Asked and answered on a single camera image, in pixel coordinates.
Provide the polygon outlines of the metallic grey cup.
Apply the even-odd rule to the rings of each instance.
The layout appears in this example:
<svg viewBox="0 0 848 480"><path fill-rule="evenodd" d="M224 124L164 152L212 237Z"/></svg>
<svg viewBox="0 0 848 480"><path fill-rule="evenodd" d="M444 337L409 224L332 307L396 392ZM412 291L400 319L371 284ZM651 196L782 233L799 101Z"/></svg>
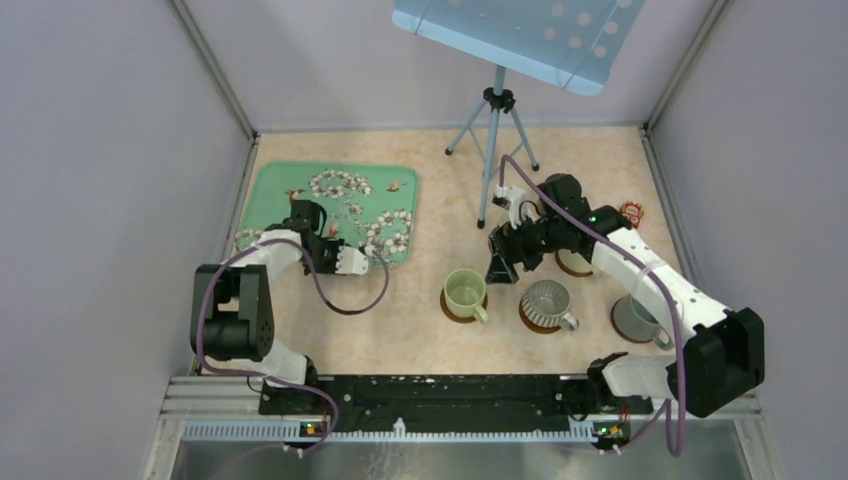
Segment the metallic grey cup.
<svg viewBox="0 0 848 480"><path fill-rule="evenodd" d="M539 326L561 326L561 330L566 331L575 331L580 326L580 321L571 311L569 291L554 280L535 282L521 297L520 305L530 321Z"/></svg>

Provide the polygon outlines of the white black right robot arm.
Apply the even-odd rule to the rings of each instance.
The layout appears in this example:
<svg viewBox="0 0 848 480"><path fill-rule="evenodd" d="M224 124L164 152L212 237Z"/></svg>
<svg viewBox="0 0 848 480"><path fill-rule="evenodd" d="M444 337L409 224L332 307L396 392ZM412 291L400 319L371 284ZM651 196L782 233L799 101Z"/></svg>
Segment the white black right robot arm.
<svg viewBox="0 0 848 480"><path fill-rule="evenodd" d="M592 208L580 182L555 174L527 192L498 185L494 205L509 222L491 231L489 284L515 284L516 268L533 271L548 253L568 251L616 280L669 335L675 353L612 354L596 360L586 385L589 404L612 412L626 397L681 401L706 418L765 379L764 322L750 308L732 310L703 293L649 247L615 207Z"/></svg>

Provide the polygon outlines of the dark brown wooden coaster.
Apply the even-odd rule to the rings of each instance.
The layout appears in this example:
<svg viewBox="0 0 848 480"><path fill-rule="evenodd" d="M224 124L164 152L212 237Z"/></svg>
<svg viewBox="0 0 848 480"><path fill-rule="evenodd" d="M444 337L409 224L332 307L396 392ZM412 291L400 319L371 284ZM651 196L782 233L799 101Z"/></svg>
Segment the dark brown wooden coaster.
<svg viewBox="0 0 848 480"><path fill-rule="evenodd" d="M488 295L475 297L475 302L470 305L461 305L456 303L443 289L440 292L440 308L443 314L450 320L459 324L471 323L486 323L489 320L489 314L486 310L488 306Z"/></svg>

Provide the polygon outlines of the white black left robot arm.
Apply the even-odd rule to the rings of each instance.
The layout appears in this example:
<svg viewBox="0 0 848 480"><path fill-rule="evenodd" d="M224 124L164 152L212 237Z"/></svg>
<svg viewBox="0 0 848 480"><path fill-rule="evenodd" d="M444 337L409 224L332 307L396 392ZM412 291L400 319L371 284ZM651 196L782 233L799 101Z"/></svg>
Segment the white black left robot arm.
<svg viewBox="0 0 848 480"><path fill-rule="evenodd" d="M295 200L289 216L222 264L204 264L194 277L192 350L200 358L233 362L284 385L283 401L297 413L319 404L320 386L309 379L309 359L276 339L271 284L287 268L338 274L344 242L323 234L328 215L310 200Z"/></svg>

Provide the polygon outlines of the pale green cup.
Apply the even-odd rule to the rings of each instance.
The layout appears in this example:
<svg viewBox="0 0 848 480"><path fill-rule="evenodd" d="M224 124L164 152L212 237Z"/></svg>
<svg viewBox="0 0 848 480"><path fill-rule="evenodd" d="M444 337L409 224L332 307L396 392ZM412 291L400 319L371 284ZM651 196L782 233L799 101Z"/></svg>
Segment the pale green cup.
<svg viewBox="0 0 848 480"><path fill-rule="evenodd" d="M483 277L471 269L459 269L452 272L445 280L443 289L461 305L470 305L475 297L487 295L487 287Z"/></svg>

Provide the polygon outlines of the green floral serving tray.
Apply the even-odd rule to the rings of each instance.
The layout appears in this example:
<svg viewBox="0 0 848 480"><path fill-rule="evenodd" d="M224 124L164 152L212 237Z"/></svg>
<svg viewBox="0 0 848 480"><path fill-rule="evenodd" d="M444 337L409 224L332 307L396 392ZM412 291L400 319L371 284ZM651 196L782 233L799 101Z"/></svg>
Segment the green floral serving tray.
<svg viewBox="0 0 848 480"><path fill-rule="evenodd" d="M326 213L319 232L355 247L371 247L389 267L408 259L419 178L410 167L352 163L277 161L262 166L253 182L234 249L257 241L282 222L294 200L311 200Z"/></svg>

